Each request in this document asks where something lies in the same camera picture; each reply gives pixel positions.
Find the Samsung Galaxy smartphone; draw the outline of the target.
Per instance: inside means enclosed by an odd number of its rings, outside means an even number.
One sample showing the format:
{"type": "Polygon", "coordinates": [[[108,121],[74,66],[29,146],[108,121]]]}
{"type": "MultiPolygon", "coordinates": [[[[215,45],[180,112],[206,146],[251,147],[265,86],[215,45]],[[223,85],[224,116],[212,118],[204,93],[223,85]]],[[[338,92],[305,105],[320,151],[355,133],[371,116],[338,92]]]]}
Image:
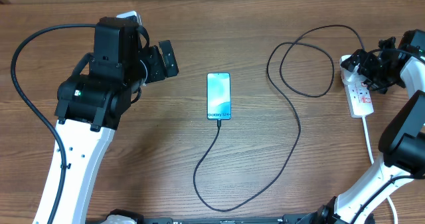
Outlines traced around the Samsung Galaxy smartphone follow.
{"type": "Polygon", "coordinates": [[[230,120],[231,88],[228,72],[207,74],[207,118],[209,120],[230,120]]]}

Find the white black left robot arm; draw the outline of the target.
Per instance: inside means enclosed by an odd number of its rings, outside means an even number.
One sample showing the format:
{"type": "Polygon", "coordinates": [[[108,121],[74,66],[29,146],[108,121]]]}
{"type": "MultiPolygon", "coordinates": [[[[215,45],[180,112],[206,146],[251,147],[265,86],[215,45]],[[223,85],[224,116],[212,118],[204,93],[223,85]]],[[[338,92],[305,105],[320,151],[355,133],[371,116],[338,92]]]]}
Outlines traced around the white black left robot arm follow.
{"type": "Polygon", "coordinates": [[[35,223],[48,223],[54,188],[66,172],[54,223],[85,223],[100,163],[122,114],[137,102],[144,84],[177,76],[171,42],[149,44],[135,11],[103,17],[95,26],[94,50],[86,53],[57,92],[55,130],[64,151],[54,148],[35,223]],[[61,155],[66,156],[62,165],[61,155]]]}

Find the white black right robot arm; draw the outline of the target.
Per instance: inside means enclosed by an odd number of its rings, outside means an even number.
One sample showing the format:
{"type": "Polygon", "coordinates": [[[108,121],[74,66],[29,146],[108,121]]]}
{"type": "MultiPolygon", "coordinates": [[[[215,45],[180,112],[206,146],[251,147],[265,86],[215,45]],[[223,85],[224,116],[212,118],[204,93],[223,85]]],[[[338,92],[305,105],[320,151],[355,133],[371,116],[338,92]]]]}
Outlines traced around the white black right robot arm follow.
{"type": "Polygon", "coordinates": [[[399,187],[424,179],[424,31],[403,34],[400,44],[391,37],[373,51],[356,50],[340,59],[347,92],[365,102],[373,91],[384,94],[398,85],[409,100],[385,128],[379,156],[346,192],[333,197],[300,223],[374,223],[373,210],[399,187]]]}

